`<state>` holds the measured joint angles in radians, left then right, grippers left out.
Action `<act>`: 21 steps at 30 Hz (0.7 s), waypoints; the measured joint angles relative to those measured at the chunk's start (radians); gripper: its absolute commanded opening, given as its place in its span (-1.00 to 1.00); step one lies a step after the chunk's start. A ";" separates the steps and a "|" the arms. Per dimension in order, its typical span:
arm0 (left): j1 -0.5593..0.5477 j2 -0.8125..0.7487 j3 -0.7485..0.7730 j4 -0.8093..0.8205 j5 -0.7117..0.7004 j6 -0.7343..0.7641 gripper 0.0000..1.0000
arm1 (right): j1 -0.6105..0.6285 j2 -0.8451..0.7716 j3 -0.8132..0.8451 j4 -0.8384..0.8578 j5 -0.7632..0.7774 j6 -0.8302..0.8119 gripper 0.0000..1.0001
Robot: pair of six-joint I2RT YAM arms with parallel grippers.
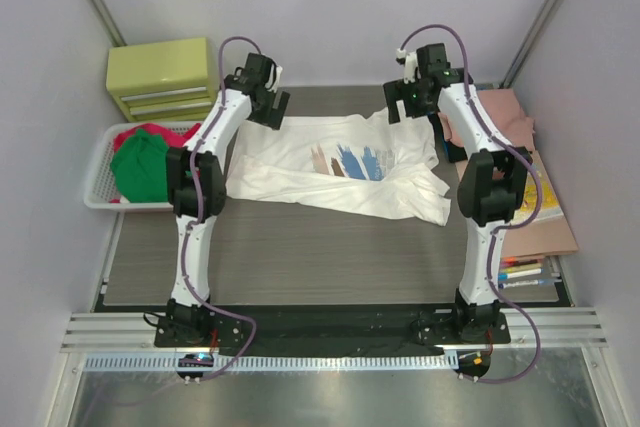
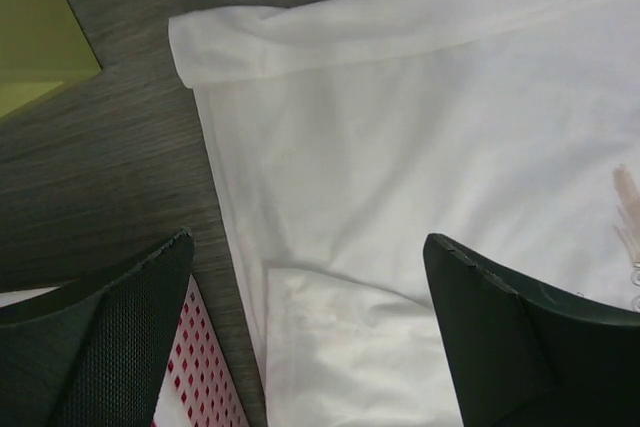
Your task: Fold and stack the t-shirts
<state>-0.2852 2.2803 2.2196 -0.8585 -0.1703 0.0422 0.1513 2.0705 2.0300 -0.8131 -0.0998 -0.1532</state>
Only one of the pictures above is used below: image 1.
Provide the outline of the white printed t shirt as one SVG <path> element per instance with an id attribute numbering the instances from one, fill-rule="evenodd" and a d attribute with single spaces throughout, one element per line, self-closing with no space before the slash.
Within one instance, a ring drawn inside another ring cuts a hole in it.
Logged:
<path id="1" fill-rule="evenodd" d="M 449 187 L 425 118 L 288 116 L 279 130 L 246 121 L 227 176 L 230 197 L 297 203 L 390 220 L 447 224 Z"/>

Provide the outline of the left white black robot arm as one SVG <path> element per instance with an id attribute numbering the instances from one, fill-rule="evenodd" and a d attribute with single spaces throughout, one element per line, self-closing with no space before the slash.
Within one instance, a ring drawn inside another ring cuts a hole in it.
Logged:
<path id="1" fill-rule="evenodd" d="M 201 126 L 182 147 L 166 155 L 168 201 L 178 229 L 176 277 L 166 313 L 156 324 L 158 347 L 196 346 L 214 331 L 210 301 L 209 258 L 217 217 L 226 199 L 224 162 L 241 124 L 252 121 L 277 130 L 290 94 L 277 92 L 282 68 L 250 53 L 245 65 L 227 75 Z"/>

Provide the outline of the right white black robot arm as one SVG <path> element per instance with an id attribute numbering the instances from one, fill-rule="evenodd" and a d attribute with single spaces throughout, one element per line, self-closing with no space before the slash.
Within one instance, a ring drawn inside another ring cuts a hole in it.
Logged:
<path id="1" fill-rule="evenodd" d="M 522 206 L 531 160 L 499 131 L 466 70 L 451 66 L 443 44 L 413 52 L 400 48 L 396 60 L 403 76 L 383 86 L 389 121 L 441 113 L 466 152 L 457 190 L 467 225 L 466 260 L 448 324 L 459 340 L 479 343 L 499 324 L 496 280 L 504 232 Z"/>

